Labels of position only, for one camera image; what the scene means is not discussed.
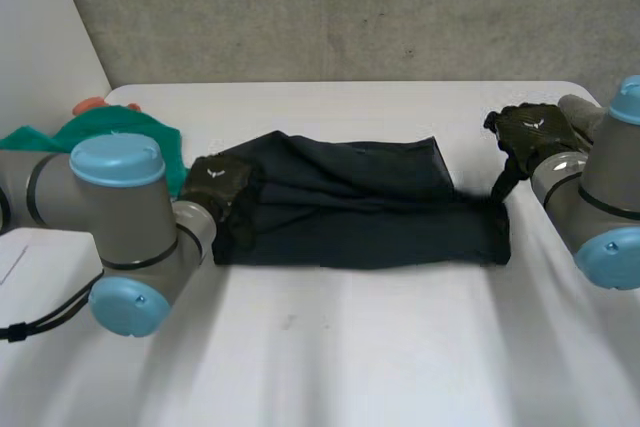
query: green cloth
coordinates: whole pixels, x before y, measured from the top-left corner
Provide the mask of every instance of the green cloth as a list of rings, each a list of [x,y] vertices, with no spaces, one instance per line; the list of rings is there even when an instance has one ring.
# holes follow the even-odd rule
[[[169,192],[172,197],[178,196],[187,176],[187,169],[182,163],[180,131],[158,122],[147,114],[119,105],[89,110],[68,122],[53,137],[32,127],[20,127],[0,140],[0,150],[70,153],[85,139],[111,133],[142,134],[154,139],[162,150],[162,157],[167,166]]]

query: black glove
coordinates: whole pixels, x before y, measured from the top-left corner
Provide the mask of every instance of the black glove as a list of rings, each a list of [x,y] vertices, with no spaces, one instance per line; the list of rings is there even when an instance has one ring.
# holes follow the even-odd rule
[[[528,179],[545,159],[579,150],[571,124],[556,105],[520,104],[491,112],[484,128],[496,134],[498,148],[507,153],[505,169],[491,196],[502,201],[521,180]]]
[[[262,178],[259,167],[232,155],[198,157],[193,163],[179,200],[203,206],[215,220],[214,255],[232,244],[249,249],[255,243],[252,218]],[[216,263],[224,262],[216,256]]]

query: orange object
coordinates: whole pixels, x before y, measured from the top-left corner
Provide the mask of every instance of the orange object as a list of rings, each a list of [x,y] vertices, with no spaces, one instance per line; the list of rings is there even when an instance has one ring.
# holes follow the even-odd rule
[[[100,107],[108,107],[109,103],[107,103],[102,97],[89,97],[88,99],[83,100],[82,102],[76,104],[76,106],[71,111],[73,115],[84,114],[88,110],[97,109]],[[138,104],[129,104],[131,110],[135,110],[136,112],[142,112],[142,109]]]

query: gray robot arm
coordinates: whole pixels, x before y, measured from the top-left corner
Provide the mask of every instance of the gray robot arm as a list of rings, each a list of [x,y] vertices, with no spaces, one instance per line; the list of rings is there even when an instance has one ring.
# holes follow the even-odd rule
[[[594,135],[593,147],[545,159],[533,191],[576,265],[604,288],[640,287],[640,76],[626,79],[603,114],[576,97],[560,107]]]
[[[0,151],[0,233],[17,227],[86,231],[104,276],[96,320],[120,335],[156,331],[216,235],[197,202],[171,202],[158,144],[136,134],[81,142],[70,155]]]

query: white surface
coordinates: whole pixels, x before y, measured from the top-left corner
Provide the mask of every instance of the white surface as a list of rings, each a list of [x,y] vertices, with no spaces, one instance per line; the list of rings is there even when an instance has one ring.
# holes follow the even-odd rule
[[[189,159],[273,129],[330,141],[434,134],[457,185],[480,191],[503,162],[486,113],[568,93],[590,98],[563,82],[416,82],[128,86],[108,100],[180,128]],[[82,312],[0,344],[3,425],[640,425],[638,295],[590,285],[528,185],[508,207],[506,268],[210,267],[152,338],[117,337]],[[88,239],[68,239],[14,268],[0,325],[91,277]],[[69,258],[78,249],[85,260]],[[54,269],[64,280],[45,288]]]
[[[72,0],[0,0],[0,138],[21,125],[53,131],[109,90]]]

